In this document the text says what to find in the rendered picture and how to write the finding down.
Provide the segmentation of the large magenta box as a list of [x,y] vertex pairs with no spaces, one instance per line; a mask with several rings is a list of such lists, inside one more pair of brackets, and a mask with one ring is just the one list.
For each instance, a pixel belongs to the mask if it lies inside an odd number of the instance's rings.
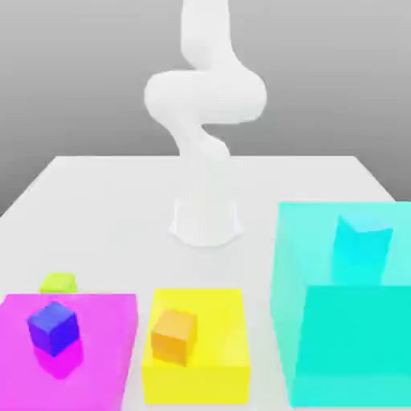
[[[33,345],[26,321],[52,301],[79,325],[57,356]],[[137,323],[134,294],[9,294],[0,303],[0,411],[121,411]]]

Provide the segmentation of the small blue cube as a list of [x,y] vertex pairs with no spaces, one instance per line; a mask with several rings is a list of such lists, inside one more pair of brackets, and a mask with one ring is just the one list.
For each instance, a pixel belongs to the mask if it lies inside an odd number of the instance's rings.
[[50,356],[57,356],[79,339],[77,314],[52,301],[26,319],[31,341]]

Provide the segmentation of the small cyan cube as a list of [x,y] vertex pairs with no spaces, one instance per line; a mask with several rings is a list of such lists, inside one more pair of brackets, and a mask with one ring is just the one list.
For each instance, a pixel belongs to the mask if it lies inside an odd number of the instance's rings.
[[384,273],[393,228],[360,214],[338,217],[332,251],[332,279],[340,285],[378,284]]

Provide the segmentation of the large yellow box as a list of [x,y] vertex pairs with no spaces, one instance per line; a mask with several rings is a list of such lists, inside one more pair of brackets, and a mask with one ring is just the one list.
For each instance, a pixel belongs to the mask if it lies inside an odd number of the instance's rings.
[[[151,333],[167,309],[197,316],[186,366],[153,356]],[[156,289],[142,356],[147,405],[242,405],[249,400],[250,353],[239,289]]]

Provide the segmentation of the small lime green cube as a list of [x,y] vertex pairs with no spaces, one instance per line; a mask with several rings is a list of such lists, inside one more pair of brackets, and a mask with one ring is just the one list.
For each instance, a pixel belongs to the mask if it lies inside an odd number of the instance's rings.
[[39,292],[47,294],[76,293],[75,275],[72,273],[50,273],[43,280]]

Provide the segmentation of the small orange cube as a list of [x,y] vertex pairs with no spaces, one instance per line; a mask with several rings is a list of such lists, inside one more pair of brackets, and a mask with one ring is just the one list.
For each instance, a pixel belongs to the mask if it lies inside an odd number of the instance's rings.
[[164,310],[151,330],[153,357],[186,366],[197,341],[197,316],[174,309]]

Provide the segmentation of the large turquoise box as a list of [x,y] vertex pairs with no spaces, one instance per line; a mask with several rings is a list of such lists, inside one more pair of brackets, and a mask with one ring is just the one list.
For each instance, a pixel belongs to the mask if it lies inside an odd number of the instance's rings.
[[[341,214],[393,228],[378,284],[333,281]],[[411,202],[281,203],[270,305],[292,406],[411,408]]]

